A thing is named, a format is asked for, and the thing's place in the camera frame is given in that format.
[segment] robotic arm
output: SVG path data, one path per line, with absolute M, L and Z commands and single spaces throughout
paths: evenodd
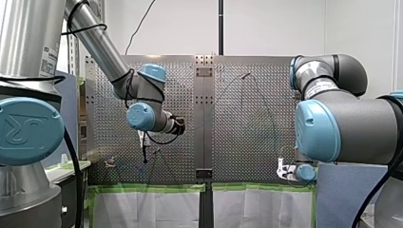
M 295 117 L 297 151 L 321 162 L 387 164 L 388 172 L 358 210 L 359 218 L 385 184 L 375 205 L 375 227 L 403 227 L 403 93 L 359 99 L 367 88 L 364 67 L 347 55 L 298 56 L 290 86 L 301 93 Z
M 49 184 L 41 160 L 63 138 L 74 146 L 59 113 L 62 97 L 54 76 L 63 15 L 124 100 L 136 99 L 126 112 L 129 125 L 147 132 L 183 134 L 183 119 L 164 111 L 165 69 L 127 66 L 85 0 L 6 0 L 0 18 L 0 224 L 2 227 L 62 226 L 59 186 Z M 78 161 L 77 205 L 82 184 Z M 79 226 L 81 215 L 76 217 Z
M 65 19 L 67 27 L 73 31 L 93 27 L 76 34 L 112 83 L 116 96 L 123 100 L 137 99 L 137 103 L 131 105 L 126 114 L 131 127 L 141 131 L 183 134 L 183 119 L 176 118 L 162 108 L 166 82 L 163 67 L 147 64 L 135 74 L 104 28 L 97 27 L 100 22 L 87 1 L 67 0 Z

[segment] perforated metal panel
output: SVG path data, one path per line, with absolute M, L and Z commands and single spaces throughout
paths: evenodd
M 89 158 L 94 161 L 90 170 L 92 184 L 109 182 L 150 182 L 185 183 L 195 181 L 194 137 L 193 137 L 193 75 L 194 61 L 191 57 L 147 58 L 128 56 L 125 60 L 134 69 L 145 63 L 155 63 L 166 68 L 165 110 L 183 116 L 186 134 L 176 141 L 161 147 L 147 148 L 148 163 L 143 163 L 137 131 L 130 128 L 125 120 L 125 102 L 114 97 L 113 88 L 104 73 L 95 65 L 87 81 L 87 105 L 93 105 L 93 113 L 88 113 L 90 128 L 88 140 L 93 140 L 89 148 Z M 156 136 L 165 142 L 173 136 Z M 114 158 L 115 167 L 106 167 L 105 161 Z
M 216 57 L 214 181 L 278 181 L 278 157 L 293 159 L 297 102 L 288 84 L 290 61 Z
M 126 56 L 133 68 L 166 68 L 164 108 L 184 116 L 186 131 L 174 143 L 148 149 L 143 164 L 137 131 L 125 121 L 125 104 L 104 73 L 87 59 L 89 182 L 195 182 L 196 168 L 213 168 L 213 181 L 276 182 L 279 156 L 294 157 L 294 111 L 288 57 Z M 242 75 L 250 73 L 243 80 Z M 166 141 L 172 136 L 160 136 Z M 105 162 L 114 158 L 115 167 Z

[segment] cable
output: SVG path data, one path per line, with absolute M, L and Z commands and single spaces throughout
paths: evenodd
M 142 148 L 142 150 L 143 150 L 143 158 L 144 158 L 143 163 L 148 163 L 147 151 L 145 150 L 145 132 L 143 132 L 143 148 Z
M 153 1 L 151 2 L 151 4 L 149 5 L 147 11 L 146 11 L 145 14 L 144 14 L 142 20 L 140 21 L 140 24 L 137 26 L 136 30 L 135 30 L 135 31 L 133 32 L 133 34 L 131 35 L 131 37 L 130 37 L 130 42 L 128 43 L 127 48 L 126 48 L 126 51 L 125 51 L 125 55 L 127 55 L 128 49 L 130 48 L 131 43 L 133 42 L 134 36 L 135 36 L 135 35 L 137 34 L 137 32 L 139 31 L 139 29 L 140 29 L 140 27 L 142 26 L 142 23 L 143 23 L 145 17 L 147 16 L 147 14 L 149 13 L 149 11 L 151 10 L 152 5 L 154 5 L 155 1 L 156 1 L 156 0 L 153 0 Z
M 71 29 L 71 24 L 73 23 L 74 13 L 75 13 L 78 9 L 81 9 L 81 6 L 82 6 L 82 5 L 87 5 L 87 6 L 89 6 L 88 0 L 80 0 L 80 1 L 79 1 L 78 3 L 76 3 L 76 4 L 74 5 L 74 7 L 71 9 L 70 15 L 69 15 L 68 18 L 67 18 L 67 28 L 68 28 L 68 29 L 72 30 L 72 29 Z
M 252 76 L 252 79 L 253 79 L 253 81 L 255 83 L 255 88 L 258 91 L 258 94 L 260 95 L 261 99 L 263 100 L 264 107 L 266 108 L 267 114 L 269 115 L 271 124 L 273 126 L 273 131 L 275 133 L 276 150 L 277 150 L 278 149 L 278 128 L 276 126 L 276 117 L 270 111 L 270 106 L 267 103 L 266 98 L 264 97 L 263 93 L 261 92 L 261 89 L 259 88 L 259 84 L 258 84 L 258 81 L 256 80 L 255 75 L 252 74 L 251 76 Z
M 55 84 L 59 84 L 66 79 L 65 76 L 53 76 L 49 78 L 26 78 L 26 77 L 18 77 L 18 78 L 9 78 L 9 77 L 0 77 L 0 82 L 47 82 L 47 81 L 55 81 Z
M 291 145 L 284 145 L 284 146 L 282 146 L 282 147 L 279 149 L 279 154 L 278 154 L 278 156 L 281 157 L 281 158 L 284 158 L 284 157 L 282 156 L 282 153 L 283 153 L 283 151 L 284 151 L 284 148 L 291 148 L 291 149 L 293 150 L 293 152 L 294 152 L 294 150 L 295 150 L 295 147 L 294 147 L 294 146 L 291 146 Z
M 160 93 L 160 95 L 163 97 L 163 101 L 165 101 L 165 95 L 163 95 L 163 91 L 157 86 L 155 85 L 153 82 L 151 82 L 146 76 L 144 76 L 141 72 L 137 72 L 138 75 L 142 76 L 142 78 L 144 78 L 148 83 L 150 83 L 155 89 L 158 90 L 158 92 Z
M 233 79 L 231 80 L 231 82 L 229 82 L 229 84 L 225 86 L 223 92 L 220 94 L 220 96 L 217 98 L 217 100 L 213 103 L 213 105 L 211 106 L 211 108 L 210 108 L 208 114 L 207 114 L 206 117 L 204 118 L 202 124 L 196 126 L 196 127 L 194 128 L 194 130 L 197 130 L 197 129 L 201 128 L 202 126 L 204 126 L 205 121 L 206 121 L 207 118 L 209 118 L 210 115 L 213 113 L 214 107 L 215 107 L 216 104 L 219 102 L 219 100 L 222 98 L 222 96 L 225 94 L 225 92 L 226 92 L 226 90 L 229 88 L 229 86 L 232 85 L 237 79 L 242 79 L 242 80 L 243 80 L 243 79 L 245 79 L 246 77 L 248 77 L 249 75 L 251 75 L 251 73 L 250 73 L 250 72 L 247 72 L 247 73 L 241 74 L 241 75 L 239 75 L 239 76 L 233 78 Z
M 71 137 L 68 135 L 68 131 L 65 128 L 65 142 L 68 148 L 68 152 L 71 156 L 71 160 L 73 162 L 74 173 L 76 176 L 76 198 L 77 198 L 77 210 L 76 210 L 76 219 L 74 227 L 81 227 L 81 218 L 83 214 L 83 174 L 80 170 L 80 163 L 78 162 L 77 154 L 74 149 L 73 142 L 71 141 Z
M 400 150 L 398 159 L 396 159 L 396 163 L 391 166 L 390 169 L 388 169 L 388 172 L 386 172 L 385 175 L 383 175 L 382 179 L 376 184 L 376 186 L 373 188 L 373 190 L 368 194 L 368 196 L 365 198 L 365 200 L 362 202 L 361 207 L 357 211 L 354 222 L 352 227 L 356 228 L 356 226 L 359 223 L 359 220 L 361 219 L 361 215 L 364 213 L 365 208 L 367 208 L 368 204 L 371 202 L 373 199 L 374 195 L 379 191 L 379 189 L 385 184 L 385 182 L 388 180 L 388 178 L 391 176 L 392 172 L 395 170 L 395 168 L 400 164 L 400 162 L 397 162 L 397 160 L 402 160 L 403 159 L 403 149 Z
M 125 94 L 125 107 L 127 109 L 128 109 L 128 103 L 127 103 L 128 96 L 130 95 L 131 98 L 135 98 L 133 97 L 133 95 L 130 94 L 130 88 L 134 77 L 134 69 L 131 68 L 126 75 L 128 74 L 130 74 L 130 78 L 126 81 L 126 94 Z
M 62 35 L 74 35 L 76 33 L 79 33 L 79 32 L 85 31 L 85 30 L 89 30 L 89 29 L 94 29 L 97 27 L 104 27 L 104 30 L 107 30 L 106 24 L 98 24 L 98 25 L 87 27 L 87 28 L 80 28 L 80 29 L 73 30 L 73 31 L 62 32 Z
M 178 139 L 178 137 L 179 137 L 179 134 L 178 134 L 178 135 L 175 136 L 175 138 L 173 138 L 172 140 L 170 140 L 170 141 L 168 141 L 168 142 L 158 142 L 158 141 L 155 141 L 153 138 L 151 138 L 147 131 L 145 131 L 145 134 L 147 135 L 147 137 L 148 137 L 152 142 L 154 142 L 154 143 L 156 143 L 156 144 L 170 144 L 170 143 L 173 143 L 174 141 L 176 141 L 176 139 Z
M 400 103 L 396 98 L 391 97 L 391 96 L 382 96 L 382 97 L 380 97 L 380 99 L 385 99 L 386 101 L 397 105 L 400 109 L 399 111 L 403 111 L 403 104 Z M 397 138 L 402 139 L 402 137 L 403 137 L 402 130 L 401 130 L 402 120 L 400 119 L 400 117 L 396 116 L 396 118 L 399 120 L 399 122 L 397 124 L 398 124 L 398 129 L 400 129 L 399 133 L 397 135 Z M 352 225 L 353 228 L 356 228 L 356 226 L 358 225 L 361 215 L 364 213 L 365 208 L 371 202 L 374 195 L 380 190 L 380 188 L 382 188 L 382 186 L 385 184 L 385 182 L 388 180 L 388 178 L 397 169 L 399 164 L 403 162 L 403 141 L 402 140 L 398 140 L 397 148 L 400 148 L 400 150 L 398 151 L 397 154 L 395 154 L 393 156 L 392 160 L 388 163 L 388 171 L 385 173 L 385 175 L 383 175 L 382 179 L 376 184 L 376 186 L 373 188 L 373 190 L 371 190 L 371 192 L 368 194 L 368 196 L 362 202 L 361 207 L 355 214 L 355 219 L 354 219 L 354 222 Z

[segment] green tape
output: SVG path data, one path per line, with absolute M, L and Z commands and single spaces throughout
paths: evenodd
M 141 183 L 118 183 L 116 185 L 94 185 L 88 187 L 89 228 L 94 225 L 95 198 L 98 194 L 105 193 L 200 193 L 205 191 L 204 184 L 184 184 L 184 185 L 149 185 Z
M 307 193 L 314 192 L 316 188 L 313 185 L 306 187 L 293 187 L 290 185 L 268 183 L 213 183 L 213 191 L 215 192 L 244 191 L 246 189 Z
M 204 192 L 204 184 L 149 185 L 140 183 L 120 183 L 117 185 L 89 186 L 88 192 L 101 193 L 197 193 Z

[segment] black cable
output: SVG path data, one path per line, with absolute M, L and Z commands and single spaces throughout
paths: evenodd
M 71 9 L 70 15 L 67 18 L 67 29 L 71 29 L 71 24 L 73 22 L 73 16 L 74 13 L 78 10 L 78 8 L 80 8 L 82 5 L 87 5 L 89 6 L 89 2 L 88 0 L 81 0 L 80 2 L 78 2 L 76 5 L 74 5 L 74 7 Z
M 151 10 L 152 5 L 154 5 L 155 1 L 156 1 L 156 0 L 153 0 L 153 1 L 151 2 L 151 4 L 149 5 L 147 11 L 146 11 L 145 14 L 144 14 L 142 20 L 140 21 L 140 24 L 137 26 L 136 30 L 135 30 L 135 31 L 133 32 L 133 34 L 131 35 L 131 37 L 130 37 L 130 42 L 128 43 L 127 48 L 126 48 L 126 51 L 125 51 L 125 55 L 127 55 L 128 49 L 130 48 L 131 43 L 133 42 L 134 36 L 137 34 L 137 32 L 139 32 L 139 29 L 140 29 L 140 27 L 142 26 L 142 23 L 143 23 L 145 17 L 147 16 L 147 14 L 149 13 L 149 11 Z
M 399 108 L 397 109 L 398 111 L 402 112 L 403 111 L 403 104 L 401 102 L 399 102 L 396 98 L 391 97 L 391 96 L 383 96 L 380 97 L 381 99 L 385 99 L 386 101 L 390 102 L 391 105 L 395 104 L 397 105 Z M 396 118 L 398 119 L 397 121 L 397 126 L 399 129 L 397 138 L 399 139 L 397 141 L 397 149 L 398 152 L 394 154 L 392 160 L 388 163 L 388 171 L 385 173 L 385 175 L 383 175 L 382 179 L 376 184 L 376 186 L 373 188 L 373 190 L 371 190 L 371 192 L 367 195 L 367 197 L 365 198 L 365 200 L 362 202 L 359 210 L 357 211 L 357 213 L 355 214 L 355 219 L 353 221 L 353 228 L 356 228 L 356 226 L 359 223 L 359 220 L 361 218 L 361 215 L 364 213 L 365 208 L 367 208 L 368 204 L 371 202 L 371 200 L 373 199 L 374 195 L 382 188 L 382 186 L 385 184 L 385 182 L 389 179 L 389 177 L 392 175 L 392 173 L 397 169 L 397 167 L 399 166 L 400 163 L 403 162 L 403 124 L 402 124 L 402 120 L 401 120 L 401 116 L 396 115 Z
M 382 179 L 376 184 L 376 186 L 373 188 L 373 190 L 368 194 L 368 196 L 365 198 L 365 200 L 362 202 L 361 207 L 357 211 L 355 215 L 355 219 L 353 222 L 352 227 L 356 228 L 356 226 L 359 223 L 359 220 L 361 219 L 361 215 L 364 213 L 365 208 L 367 208 L 368 204 L 370 204 L 371 200 L 373 199 L 374 195 L 380 190 L 380 188 L 385 184 L 385 182 L 389 179 L 391 176 L 392 172 L 395 170 L 395 168 L 400 164 L 400 162 L 397 162 L 398 160 L 402 161 L 403 160 L 403 149 L 400 150 L 398 158 L 395 160 L 396 163 L 391 166 L 390 169 L 388 169 L 388 172 L 386 172 L 385 175 L 383 175 Z
M 158 92 L 160 93 L 160 95 L 163 97 L 163 101 L 165 101 L 165 95 L 163 95 L 163 91 L 157 86 L 155 85 L 153 82 L 151 82 L 146 76 L 144 76 L 141 72 L 137 72 L 138 75 L 142 76 L 142 78 L 144 78 L 148 83 L 150 83 L 155 89 L 158 90 Z
M 85 31 L 85 30 L 89 30 L 89 29 L 94 29 L 97 27 L 104 27 L 104 30 L 107 30 L 106 24 L 98 24 L 98 25 L 87 27 L 87 28 L 80 28 L 80 29 L 73 30 L 73 31 L 62 32 L 62 35 L 74 35 L 76 33 L 79 33 L 79 32 Z
M 143 163 L 148 163 L 147 151 L 145 149 L 145 132 L 143 132 L 143 148 L 142 148 L 142 150 L 143 150 L 143 158 L 144 158 Z
M 246 77 L 248 77 L 248 76 L 250 76 L 250 75 L 251 75 L 251 72 L 247 72 L 247 73 L 241 74 L 241 75 L 239 75 L 239 76 L 233 78 L 233 79 L 231 80 L 231 82 L 229 82 L 229 83 L 225 86 L 223 92 L 221 92 L 221 94 L 218 96 L 217 100 L 213 103 L 213 105 L 211 106 L 210 110 L 208 111 L 208 114 L 207 114 L 206 117 L 204 118 L 202 124 L 196 126 L 193 130 L 197 130 L 197 129 L 199 129 L 199 128 L 201 128 L 202 126 L 205 125 L 205 122 L 206 122 L 207 118 L 210 118 L 211 114 L 213 113 L 214 107 L 215 107 L 216 104 L 221 100 L 221 98 L 223 97 L 223 95 L 226 94 L 226 91 L 228 90 L 228 88 L 229 88 L 230 85 L 232 85 L 237 79 L 242 79 L 242 80 L 244 80 Z
M 176 139 L 178 139 L 178 137 L 179 137 L 179 134 L 178 134 L 178 135 L 175 135 L 175 138 L 173 138 L 172 140 L 170 140 L 170 141 L 168 141 L 168 142 L 158 142 L 158 141 L 154 140 L 153 138 L 151 138 L 150 135 L 148 135 L 148 132 L 147 132 L 147 131 L 145 131 L 145 134 L 147 135 L 147 137 L 148 137 L 152 142 L 154 142 L 154 143 L 156 143 L 156 144 L 170 144 L 170 143 L 173 143 L 174 141 L 176 141 Z
M 279 141 L 281 139 L 278 139 L 278 126 L 276 125 L 276 117 L 274 116 L 273 112 L 270 110 L 270 105 L 268 104 L 268 102 L 266 101 L 266 97 L 264 97 L 263 93 L 261 92 L 261 89 L 259 88 L 259 84 L 258 81 L 256 80 L 255 75 L 251 74 L 252 80 L 255 83 L 255 88 L 258 91 L 258 94 L 261 97 L 261 100 L 263 101 L 263 105 L 265 107 L 265 111 L 267 112 L 268 118 L 269 118 L 269 122 L 271 123 L 271 126 L 273 127 L 273 131 L 275 133 L 275 148 L 276 150 L 278 150 L 278 144 Z
M 0 82 L 47 82 L 47 81 L 55 81 L 55 84 L 59 84 L 66 79 L 65 76 L 53 76 L 49 78 L 26 78 L 26 77 L 18 77 L 18 78 L 9 78 L 9 77 L 0 77 Z
M 71 156 L 71 160 L 73 162 L 74 173 L 76 176 L 76 198 L 77 198 L 77 209 L 76 209 L 76 219 L 74 227 L 81 227 L 81 219 L 83 214 L 83 174 L 80 170 L 80 163 L 78 162 L 78 157 L 76 151 L 74 149 L 73 142 L 71 141 L 71 137 L 68 135 L 68 131 L 65 128 L 65 142 L 68 148 L 68 152 Z
M 126 94 L 125 94 L 125 107 L 128 109 L 128 96 L 130 95 L 131 98 L 135 98 L 133 97 L 133 95 L 130 94 L 130 88 L 131 88 L 131 84 L 133 82 L 133 77 L 134 77 L 134 69 L 130 69 L 126 75 L 130 74 L 130 78 L 126 81 Z

